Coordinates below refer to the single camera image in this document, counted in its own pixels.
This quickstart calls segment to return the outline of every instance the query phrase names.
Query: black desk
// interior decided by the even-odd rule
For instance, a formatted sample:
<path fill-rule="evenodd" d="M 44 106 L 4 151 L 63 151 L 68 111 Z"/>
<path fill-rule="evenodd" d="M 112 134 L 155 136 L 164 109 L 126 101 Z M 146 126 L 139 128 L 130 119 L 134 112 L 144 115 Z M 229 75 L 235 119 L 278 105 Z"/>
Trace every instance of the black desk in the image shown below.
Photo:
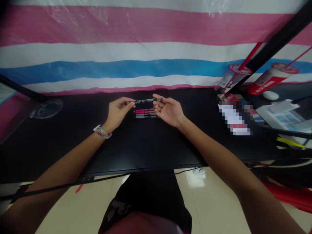
<path fill-rule="evenodd" d="M 279 95 L 279 99 L 275 101 L 270 101 L 265 99 L 262 94 L 261 95 L 250 95 L 246 90 L 249 86 L 243 85 L 240 87 L 240 91 L 242 96 L 248 100 L 253 102 L 254 109 L 264 106 L 270 105 L 272 102 L 283 101 L 285 99 L 299 99 L 312 95 L 312 82 L 306 83 L 297 83 L 297 84 L 278 84 L 269 89 L 269 91 L 276 92 Z M 307 98 L 302 100 L 299 103 L 300 107 L 295 111 L 300 114 L 306 120 L 312 118 L 312 98 Z"/>
<path fill-rule="evenodd" d="M 213 89 L 160 90 L 180 101 L 184 114 L 205 133 L 244 162 L 280 159 L 279 150 L 253 121 L 253 136 L 232 136 L 218 111 Z M 33 181 L 78 145 L 107 117 L 108 104 L 121 96 L 152 97 L 153 91 L 59 96 L 64 107 L 50 119 L 27 118 L 1 145 L 0 183 Z M 137 105 L 151 108 L 152 103 Z M 105 141 L 82 173 L 97 176 L 155 169 L 206 166 L 195 147 L 161 119 L 133 119 L 123 123 Z"/>

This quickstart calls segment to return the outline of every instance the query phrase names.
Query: black cable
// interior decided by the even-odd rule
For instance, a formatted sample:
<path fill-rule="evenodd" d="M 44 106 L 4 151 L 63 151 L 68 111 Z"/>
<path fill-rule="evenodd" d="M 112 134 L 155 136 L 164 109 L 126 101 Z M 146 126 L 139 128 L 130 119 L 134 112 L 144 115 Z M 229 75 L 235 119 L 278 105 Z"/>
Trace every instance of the black cable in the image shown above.
<path fill-rule="evenodd" d="M 307 96 L 307 97 L 304 97 L 304 98 L 299 98 L 299 99 L 296 99 L 294 101 L 291 101 L 292 104 L 297 104 L 299 102 L 301 102 L 302 100 L 306 99 L 306 98 L 311 98 L 312 96 Z"/>
<path fill-rule="evenodd" d="M 170 175 L 177 175 L 183 172 L 187 172 L 187 171 L 191 171 L 191 170 L 195 170 L 198 169 L 199 167 L 195 167 L 193 169 L 189 169 L 189 170 L 184 170 L 181 171 L 179 173 L 165 173 L 165 174 L 170 174 Z M 45 192 L 50 192 L 50 191 L 54 191 L 57 189 L 64 189 L 67 187 L 71 187 L 74 185 L 81 185 L 81 184 L 91 184 L 91 183 L 95 183 L 95 182 L 99 182 L 99 181 L 103 181 L 103 180 L 108 180 L 108 179 L 113 179 L 113 178 L 117 178 L 117 177 L 122 177 L 122 176 L 127 176 L 130 174 L 135 174 L 135 173 L 125 173 L 122 175 L 114 175 L 114 176 L 110 176 L 110 177 L 106 177 L 106 178 L 101 178 L 101 179 L 96 179 L 96 180 L 92 180 L 92 181 L 80 181 L 80 182 L 73 182 L 73 183 L 69 183 L 69 184 L 64 184 L 64 185 L 58 185 L 58 186 L 54 186 L 54 187 L 50 187 L 50 188 L 44 188 L 44 189 L 39 189 L 39 190 L 35 190 L 35 191 L 30 191 L 30 192 L 24 192 L 22 194 L 16 195 L 15 194 L 10 194 L 10 195 L 5 195 L 5 196 L 0 196 L 0 201 L 6 201 L 6 200 L 12 200 L 12 199 L 18 199 L 18 198 L 22 198 L 22 197 L 27 197 L 27 196 L 32 196 L 32 195 L 37 195 L 37 194 L 41 194 L 41 193 L 45 193 Z"/>

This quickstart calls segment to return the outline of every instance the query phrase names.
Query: marker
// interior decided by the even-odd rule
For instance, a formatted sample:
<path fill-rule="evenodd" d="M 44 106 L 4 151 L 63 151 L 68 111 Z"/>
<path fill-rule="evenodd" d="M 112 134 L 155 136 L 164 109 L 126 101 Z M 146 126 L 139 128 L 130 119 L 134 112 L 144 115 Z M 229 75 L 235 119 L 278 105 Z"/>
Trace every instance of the marker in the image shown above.
<path fill-rule="evenodd" d="M 134 110 L 133 112 L 140 112 L 140 111 L 153 111 L 154 108 L 151 109 L 140 109 L 140 110 Z"/>
<path fill-rule="evenodd" d="M 151 101 L 161 101 L 162 98 L 152 98 L 152 99 L 145 99 L 145 100 L 138 100 L 135 101 L 135 104 L 144 103 L 144 102 L 151 102 Z"/>
<path fill-rule="evenodd" d="M 133 114 L 133 116 L 153 116 L 153 115 L 156 115 L 155 113 L 154 114 Z"/>
<path fill-rule="evenodd" d="M 153 114 L 154 111 L 138 111 L 138 112 L 133 112 L 133 114 Z"/>
<path fill-rule="evenodd" d="M 136 119 L 149 119 L 149 118 L 159 118 L 157 115 L 152 115 L 152 116 L 133 116 L 133 118 Z"/>

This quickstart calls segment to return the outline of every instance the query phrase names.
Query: computer mouse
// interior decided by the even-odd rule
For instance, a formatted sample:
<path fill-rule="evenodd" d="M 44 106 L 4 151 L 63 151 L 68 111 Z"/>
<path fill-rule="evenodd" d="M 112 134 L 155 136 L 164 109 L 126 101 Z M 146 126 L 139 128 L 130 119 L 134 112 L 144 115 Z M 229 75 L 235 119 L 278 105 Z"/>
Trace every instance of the computer mouse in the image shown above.
<path fill-rule="evenodd" d="M 280 97 L 277 93 L 274 93 L 272 91 L 265 91 L 263 92 L 262 95 L 264 98 L 271 100 L 271 101 L 274 101 Z"/>

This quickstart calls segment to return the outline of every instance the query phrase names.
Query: person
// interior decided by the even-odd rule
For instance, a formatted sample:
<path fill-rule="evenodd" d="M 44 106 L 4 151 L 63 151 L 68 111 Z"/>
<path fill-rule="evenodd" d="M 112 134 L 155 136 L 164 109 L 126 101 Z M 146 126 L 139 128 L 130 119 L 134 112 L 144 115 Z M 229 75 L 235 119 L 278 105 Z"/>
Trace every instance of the person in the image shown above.
<path fill-rule="evenodd" d="M 153 102 L 155 114 L 184 134 L 211 169 L 234 191 L 252 234 L 304 233 L 262 182 L 234 154 L 187 119 L 178 101 L 157 94 L 153 94 L 153 97 L 162 98 L 161 102 Z M 135 107 L 134 101 L 122 97 L 111 102 L 102 129 L 112 133 L 126 113 Z M 105 138 L 94 132 L 45 171 L 27 191 L 76 181 L 104 141 Z M 35 233 L 67 189 L 19 198 L 2 215 L 2 230 L 14 234 Z M 181 234 L 190 233 L 191 224 L 191 216 L 184 207 L 172 171 L 136 173 L 121 185 L 109 204 L 98 233 Z"/>

